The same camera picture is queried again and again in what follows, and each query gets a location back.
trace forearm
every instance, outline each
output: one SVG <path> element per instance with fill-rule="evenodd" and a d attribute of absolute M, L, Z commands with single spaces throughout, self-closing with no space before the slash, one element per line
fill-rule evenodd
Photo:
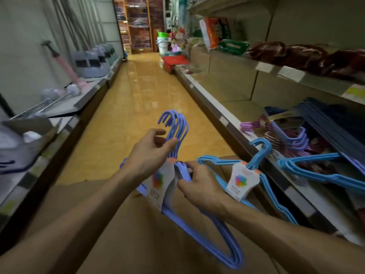
<path fill-rule="evenodd" d="M 75 273 L 131 193 L 133 177 L 117 172 L 101 189 L 0 258 L 0 273 Z"/>
<path fill-rule="evenodd" d="M 240 230 L 289 273 L 363 273 L 365 249 L 316 230 L 296 226 L 224 196 L 217 215 Z"/>

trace person's right hand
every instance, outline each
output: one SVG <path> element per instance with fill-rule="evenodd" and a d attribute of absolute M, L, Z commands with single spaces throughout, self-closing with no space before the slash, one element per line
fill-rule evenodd
<path fill-rule="evenodd" d="M 214 172 L 196 161 L 187 161 L 185 164 L 193 170 L 192 182 L 182 179 L 177 182 L 177 187 L 195 207 L 217 214 L 221 209 L 222 199 L 227 194 L 215 178 Z"/>

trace orange plastic bag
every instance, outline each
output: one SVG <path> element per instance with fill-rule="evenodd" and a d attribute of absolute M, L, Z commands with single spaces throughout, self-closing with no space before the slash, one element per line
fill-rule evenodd
<path fill-rule="evenodd" d="M 231 39 L 231 32 L 226 18 L 204 17 L 199 21 L 204 43 L 208 50 L 218 47 L 222 39 Z"/>

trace green bucket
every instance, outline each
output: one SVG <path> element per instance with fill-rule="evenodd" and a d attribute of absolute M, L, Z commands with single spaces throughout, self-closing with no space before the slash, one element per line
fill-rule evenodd
<path fill-rule="evenodd" d="M 158 37 L 169 37 L 169 34 L 167 32 L 157 32 Z"/>

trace open box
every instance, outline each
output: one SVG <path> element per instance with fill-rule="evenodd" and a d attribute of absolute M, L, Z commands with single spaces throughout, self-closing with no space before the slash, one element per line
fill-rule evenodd
<path fill-rule="evenodd" d="M 32 118 L 7 120 L 2 125 L 20 136 L 27 131 L 34 131 L 42 137 L 29 143 L 21 143 L 15 148 L 0 149 L 0 175 L 30 168 L 39 153 L 57 134 L 59 123 L 53 126 L 48 118 Z"/>

